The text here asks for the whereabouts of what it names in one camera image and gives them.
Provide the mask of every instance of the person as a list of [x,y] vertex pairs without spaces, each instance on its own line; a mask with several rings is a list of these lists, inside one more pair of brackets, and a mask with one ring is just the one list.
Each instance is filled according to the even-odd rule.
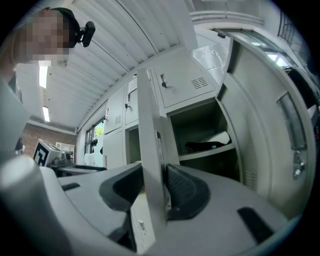
[[[19,64],[59,65],[66,63],[69,49],[80,37],[80,26],[67,8],[44,8],[27,18],[26,23],[11,32],[0,49],[0,76],[18,99],[23,102],[17,83]],[[22,140],[15,150],[23,149]]]

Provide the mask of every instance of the corrugated ceiling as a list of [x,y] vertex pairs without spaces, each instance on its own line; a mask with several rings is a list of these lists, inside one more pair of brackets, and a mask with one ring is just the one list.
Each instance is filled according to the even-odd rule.
[[[57,2],[40,2],[32,11],[47,6]],[[69,8],[81,27],[94,22],[90,46],[77,44],[66,68],[49,67],[43,95],[37,66],[19,66],[17,79],[33,116],[43,118],[44,104],[52,123],[74,128],[122,76],[180,40],[161,0],[76,0]]]

